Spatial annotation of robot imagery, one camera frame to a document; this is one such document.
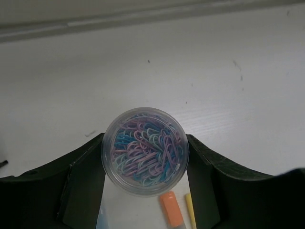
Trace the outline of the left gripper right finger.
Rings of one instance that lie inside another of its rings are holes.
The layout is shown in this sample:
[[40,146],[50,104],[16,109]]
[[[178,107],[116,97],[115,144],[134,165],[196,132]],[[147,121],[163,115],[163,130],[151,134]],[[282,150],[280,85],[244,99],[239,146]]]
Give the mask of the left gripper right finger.
[[302,229],[305,170],[277,176],[244,167],[187,137],[187,174],[199,229]]

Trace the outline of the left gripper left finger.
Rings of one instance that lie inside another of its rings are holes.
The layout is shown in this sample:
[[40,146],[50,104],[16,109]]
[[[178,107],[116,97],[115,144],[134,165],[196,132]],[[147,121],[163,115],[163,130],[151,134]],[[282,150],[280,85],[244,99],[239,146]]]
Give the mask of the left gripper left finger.
[[105,171],[103,134],[80,148],[15,177],[0,180],[2,229],[94,229]]

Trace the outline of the orange highlighter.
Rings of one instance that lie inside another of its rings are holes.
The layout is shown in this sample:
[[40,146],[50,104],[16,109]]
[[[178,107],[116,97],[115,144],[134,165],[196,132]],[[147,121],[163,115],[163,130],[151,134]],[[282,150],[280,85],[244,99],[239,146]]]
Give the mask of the orange highlighter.
[[161,208],[169,229],[184,229],[185,224],[175,193],[168,191],[159,197]]

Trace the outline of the clear jar of paper clips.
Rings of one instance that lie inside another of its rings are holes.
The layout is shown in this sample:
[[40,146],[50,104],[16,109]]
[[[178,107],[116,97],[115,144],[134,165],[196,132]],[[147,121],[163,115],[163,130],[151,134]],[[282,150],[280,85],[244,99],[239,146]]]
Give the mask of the clear jar of paper clips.
[[139,197],[159,196],[184,176],[189,144],[168,113],[139,107],[116,117],[102,139],[102,165],[110,181]]

